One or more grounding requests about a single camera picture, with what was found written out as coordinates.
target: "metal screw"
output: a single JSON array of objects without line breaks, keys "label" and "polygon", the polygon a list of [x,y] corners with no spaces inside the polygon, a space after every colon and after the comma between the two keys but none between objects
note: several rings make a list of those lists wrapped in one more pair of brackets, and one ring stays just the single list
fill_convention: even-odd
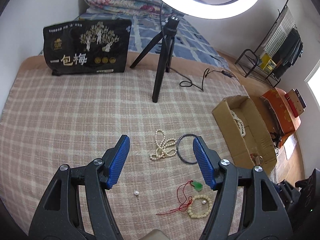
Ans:
[{"label": "metal screw", "polygon": [[63,164],[60,166],[61,171],[66,171],[67,169],[68,169],[68,165],[66,165],[66,164]]},{"label": "metal screw", "polygon": [[93,164],[94,165],[100,165],[102,163],[102,159],[95,159],[94,161],[93,161]]},{"label": "metal screw", "polygon": [[256,172],[261,172],[261,171],[263,171],[262,167],[260,167],[260,166],[255,166],[255,167],[254,167],[254,170],[255,170]]},{"label": "metal screw", "polygon": [[221,164],[222,164],[223,166],[228,166],[228,165],[230,164],[230,161],[228,161],[228,160],[226,160],[226,159],[223,159],[223,160],[221,160],[220,162],[221,162]]}]

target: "white ring light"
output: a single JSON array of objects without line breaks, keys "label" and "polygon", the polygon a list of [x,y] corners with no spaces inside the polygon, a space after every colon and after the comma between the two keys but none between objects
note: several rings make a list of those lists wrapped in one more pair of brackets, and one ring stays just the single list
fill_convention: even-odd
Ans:
[{"label": "white ring light", "polygon": [[172,8],[199,18],[225,19],[250,9],[258,0],[238,0],[225,5],[209,5],[194,0],[162,0]]}]

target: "open cardboard box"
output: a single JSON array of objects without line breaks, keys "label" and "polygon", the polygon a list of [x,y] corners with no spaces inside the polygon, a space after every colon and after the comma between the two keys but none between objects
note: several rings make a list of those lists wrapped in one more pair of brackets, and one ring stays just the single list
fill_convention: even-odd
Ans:
[{"label": "open cardboard box", "polygon": [[[234,111],[245,126],[245,136],[241,137],[238,124],[233,119]],[[270,174],[276,166],[277,158],[272,139],[254,102],[246,96],[232,96],[223,99],[212,111],[223,137],[228,145],[236,166],[252,169],[251,153],[262,156],[262,168]]]}]

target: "black tripod leg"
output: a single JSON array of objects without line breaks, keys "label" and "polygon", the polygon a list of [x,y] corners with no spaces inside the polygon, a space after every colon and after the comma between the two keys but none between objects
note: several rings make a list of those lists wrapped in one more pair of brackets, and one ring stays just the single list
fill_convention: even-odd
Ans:
[{"label": "black tripod leg", "polygon": [[[167,44],[171,44],[171,37],[167,36],[166,42]],[[157,74],[156,74],[156,80],[155,80],[155,86],[153,88],[153,94],[152,94],[152,101],[154,103],[158,102],[160,88],[163,80],[164,71],[167,67],[168,62],[168,52],[166,46],[163,44],[165,41],[162,40],[162,46],[159,56],[159,62],[158,62],[158,68],[157,68]]]},{"label": "black tripod leg", "polygon": [[171,59],[172,59],[172,54],[173,54],[173,48],[174,48],[174,40],[175,40],[175,38],[172,37],[171,40],[172,40],[172,42],[171,42],[171,46],[170,46],[170,52],[169,52],[168,62],[167,62],[167,65],[166,65],[166,67],[165,67],[165,71],[166,71],[167,73],[170,72]]},{"label": "black tripod leg", "polygon": [[136,58],[136,60],[132,63],[130,68],[135,68],[136,65],[148,54],[148,52],[158,44],[159,41],[162,39],[162,33],[157,34],[149,44],[144,48],[144,50],[140,53],[140,55]]}]

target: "red cord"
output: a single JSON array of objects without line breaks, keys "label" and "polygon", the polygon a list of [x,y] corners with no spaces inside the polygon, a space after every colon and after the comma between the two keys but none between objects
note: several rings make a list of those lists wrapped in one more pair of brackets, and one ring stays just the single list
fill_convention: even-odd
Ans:
[{"label": "red cord", "polygon": [[[186,196],[186,194],[184,193],[184,188],[186,187],[186,185],[191,185],[191,182],[193,182],[193,180],[189,180],[187,183],[182,184],[182,185],[180,185],[180,186],[177,188],[177,199],[178,199],[178,201],[179,201],[180,204],[181,204],[178,208],[171,209],[171,210],[170,210],[171,212],[168,212],[168,213],[156,214],[156,215],[168,215],[168,214],[171,214],[171,213],[174,213],[174,212],[177,212],[177,211],[185,212],[185,211],[188,209],[188,206],[190,206],[191,203],[192,203],[192,196],[189,196],[188,199],[187,199],[187,196]],[[184,202],[181,202],[180,199],[179,199],[179,196],[178,196],[179,188],[181,188],[182,186],[183,186],[182,192],[183,192],[183,195],[184,195],[184,197],[185,197],[185,201],[184,201]]]}]

